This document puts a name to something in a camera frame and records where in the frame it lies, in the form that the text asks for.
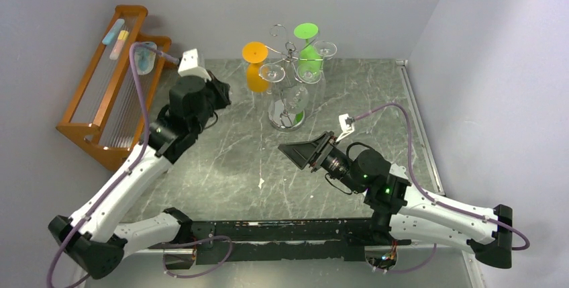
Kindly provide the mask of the orange plastic wine glass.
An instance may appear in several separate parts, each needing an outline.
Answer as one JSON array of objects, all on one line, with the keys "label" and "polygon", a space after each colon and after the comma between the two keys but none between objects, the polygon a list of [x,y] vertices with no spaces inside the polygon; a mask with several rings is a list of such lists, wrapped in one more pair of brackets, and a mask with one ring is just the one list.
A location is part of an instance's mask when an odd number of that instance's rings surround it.
[{"label": "orange plastic wine glass", "polygon": [[261,42],[249,42],[242,49],[242,57],[249,64],[246,69],[248,89],[255,93],[265,92],[270,83],[259,75],[259,70],[268,57],[268,49]]}]

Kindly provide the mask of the green plastic wine glass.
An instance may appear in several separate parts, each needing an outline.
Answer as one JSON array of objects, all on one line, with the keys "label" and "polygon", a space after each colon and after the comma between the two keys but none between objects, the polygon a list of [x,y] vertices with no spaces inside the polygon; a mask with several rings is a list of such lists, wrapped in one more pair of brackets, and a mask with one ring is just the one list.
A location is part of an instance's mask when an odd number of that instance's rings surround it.
[{"label": "green plastic wine glass", "polygon": [[305,45],[299,51],[298,75],[305,81],[315,81],[321,77],[321,57],[317,53],[314,43],[319,33],[316,24],[306,22],[299,24],[293,31],[296,38],[304,40]]}]

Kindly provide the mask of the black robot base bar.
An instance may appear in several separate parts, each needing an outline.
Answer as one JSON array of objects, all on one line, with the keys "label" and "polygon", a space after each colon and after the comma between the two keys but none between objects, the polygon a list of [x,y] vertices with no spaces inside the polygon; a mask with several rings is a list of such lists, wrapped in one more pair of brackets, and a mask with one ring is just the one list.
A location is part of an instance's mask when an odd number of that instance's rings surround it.
[{"label": "black robot base bar", "polygon": [[194,247],[196,265],[274,260],[366,259],[366,248],[408,246],[410,239],[395,239],[372,218],[270,221],[195,221],[191,231],[154,248]]}]

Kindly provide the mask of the clear stemmed wine glass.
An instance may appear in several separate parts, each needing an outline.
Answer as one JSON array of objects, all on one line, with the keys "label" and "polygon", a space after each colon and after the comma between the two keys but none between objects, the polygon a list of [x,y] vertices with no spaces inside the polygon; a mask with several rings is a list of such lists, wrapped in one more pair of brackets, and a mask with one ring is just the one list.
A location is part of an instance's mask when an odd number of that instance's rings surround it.
[{"label": "clear stemmed wine glass", "polygon": [[263,93],[280,98],[282,93],[282,81],[286,77],[285,69],[280,64],[263,64],[258,71],[260,78],[267,82],[267,88]]}]

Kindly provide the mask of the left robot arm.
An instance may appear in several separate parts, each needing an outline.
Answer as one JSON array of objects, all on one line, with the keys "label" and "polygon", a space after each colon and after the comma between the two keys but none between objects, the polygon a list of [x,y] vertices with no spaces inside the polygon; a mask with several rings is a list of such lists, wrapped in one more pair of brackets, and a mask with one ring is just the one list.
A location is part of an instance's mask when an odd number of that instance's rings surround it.
[{"label": "left robot arm", "polygon": [[170,207],[141,222],[123,224],[126,212],[146,188],[211,127],[209,120],[231,104],[230,85],[210,76],[179,78],[168,103],[142,139],[97,194],[71,216],[58,215],[48,229],[66,254],[92,279],[113,272],[127,256],[156,244],[186,246],[194,237],[193,221]]}]

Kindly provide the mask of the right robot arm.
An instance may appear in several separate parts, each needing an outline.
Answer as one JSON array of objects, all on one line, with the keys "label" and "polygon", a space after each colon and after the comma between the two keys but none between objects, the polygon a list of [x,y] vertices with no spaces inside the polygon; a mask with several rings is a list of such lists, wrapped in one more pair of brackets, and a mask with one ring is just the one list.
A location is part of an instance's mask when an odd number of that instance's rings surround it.
[{"label": "right robot arm", "polygon": [[351,147],[340,150],[333,132],[312,141],[280,144],[278,149],[298,169],[323,169],[327,181],[339,181],[351,194],[364,194],[372,217],[367,233],[354,239],[377,246],[412,241],[442,244],[471,253],[484,265],[511,268],[510,207],[476,207],[430,193],[369,145],[350,158]]}]

